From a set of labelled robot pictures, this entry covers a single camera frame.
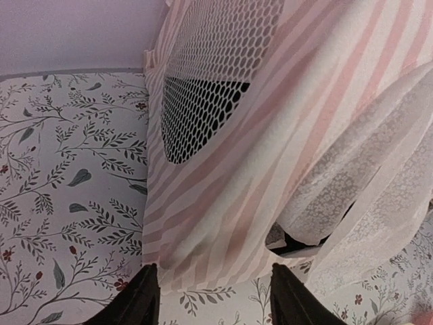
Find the floral fabric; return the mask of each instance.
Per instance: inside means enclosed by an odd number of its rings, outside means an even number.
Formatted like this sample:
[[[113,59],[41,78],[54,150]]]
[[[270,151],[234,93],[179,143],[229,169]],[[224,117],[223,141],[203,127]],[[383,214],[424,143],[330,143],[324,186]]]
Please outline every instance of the floral fabric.
[[[142,74],[0,83],[0,324],[80,324],[141,262],[147,194]],[[433,219],[363,282],[322,301],[351,325],[432,307]],[[294,271],[305,279],[311,263]],[[162,297],[162,325],[271,324],[269,279]]]

